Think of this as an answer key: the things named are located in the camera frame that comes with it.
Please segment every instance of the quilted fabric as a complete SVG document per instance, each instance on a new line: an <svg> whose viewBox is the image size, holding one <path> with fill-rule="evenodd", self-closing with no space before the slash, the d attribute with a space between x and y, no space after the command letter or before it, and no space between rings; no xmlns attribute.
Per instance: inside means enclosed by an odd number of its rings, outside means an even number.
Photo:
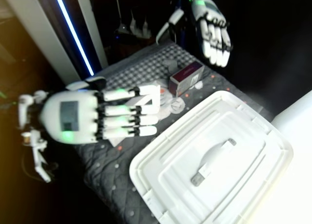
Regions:
<svg viewBox="0 0 312 224"><path fill-rule="evenodd" d="M180 68L196 60L188 52L171 43L165 47L160 47L156 52L141 56L134 63L129 63L128 67L123 67L120 72L115 72L108 79L107 89L134 87L157 79L168 79L167 68L162 65L165 59L176 60ZM260 105L253 102L224 77L208 67L205 67L202 81L202 89L193 88L181 96L185 102L185 108L181 113L171 114L156 125L157 135L167 129L189 109L218 90L232 92L264 117L270 116ZM128 138L115 148L112 147L109 141L75 146L85 164L86 185L106 203L120 223L157 223L129 177L131 160L157 135Z"/></svg>

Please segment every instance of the white cable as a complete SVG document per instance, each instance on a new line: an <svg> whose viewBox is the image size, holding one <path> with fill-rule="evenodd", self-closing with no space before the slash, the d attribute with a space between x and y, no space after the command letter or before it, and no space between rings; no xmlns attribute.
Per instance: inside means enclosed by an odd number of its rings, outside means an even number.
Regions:
<svg viewBox="0 0 312 224"><path fill-rule="evenodd" d="M119 18L120 18L120 21L121 21L121 13L120 13L120 7L119 7L119 0L116 0L116 1L117 1L118 12L119 12Z"/></svg>

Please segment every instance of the white storage box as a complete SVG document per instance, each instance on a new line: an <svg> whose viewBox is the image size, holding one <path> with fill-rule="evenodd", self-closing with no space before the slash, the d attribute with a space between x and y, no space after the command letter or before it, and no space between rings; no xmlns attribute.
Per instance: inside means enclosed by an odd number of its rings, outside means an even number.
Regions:
<svg viewBox="0 0 312 224"><path fill-rule="evenodd" d="M245 224L292 152L262 116L218 91L142 150L130 177L161 224Z"/></svg>

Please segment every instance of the checkered cloth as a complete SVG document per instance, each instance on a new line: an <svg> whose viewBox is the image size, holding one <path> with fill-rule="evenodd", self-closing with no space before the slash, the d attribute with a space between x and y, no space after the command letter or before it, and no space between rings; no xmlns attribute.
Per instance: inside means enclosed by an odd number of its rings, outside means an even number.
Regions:
<svg viewBox="0 0 312 224"><path fill-rule="evenodd" d="M162 65L165 59L176 60L179 68L184 68L196 60L195 57L173 43L164 46L154 45L107 68L98 75L107 78L107 89L109 90L130 88L157 79L168 79L167 68ZM171 114L157 123L158 132L156 135L126 138L115 148L109 141L74 146L85 165L84 180L86 185L106 203L119 223L157 223L131 182L129 177L130 163L155 137L203 99L215 91L227 90L244 100L262 116L269 116L268 112L260 105L208 67L204 69L202 82L203 88L201 90L193 88L187 91L187 95L181 96L185 102L183 112Z"/></svg>

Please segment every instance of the wire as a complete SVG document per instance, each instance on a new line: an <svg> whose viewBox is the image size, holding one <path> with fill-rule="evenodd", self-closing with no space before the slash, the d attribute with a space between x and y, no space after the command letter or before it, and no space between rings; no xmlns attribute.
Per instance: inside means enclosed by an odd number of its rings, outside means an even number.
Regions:
<svg viewBox="0 0 312 224"><path fill-rule="evenodd" d="M44 183L43 179L40 179L39 177L33 176L27 172L26 167L25 167L25 154L26 154L26 152L24 152L23 156L21 157L21 168L22 168L24 174L27 175L31 179L34 179L34 180L37 180L37 181Z"/></svg>
<svg viewBox="0 0 312 224"><path fill-rule="evenodd" d="M116 2L117 2L118 12L119 12L119 18L120 18L120 21L121 21L121 13L120 13L120 7L119 7L119 0L116 0Z"/></svg>

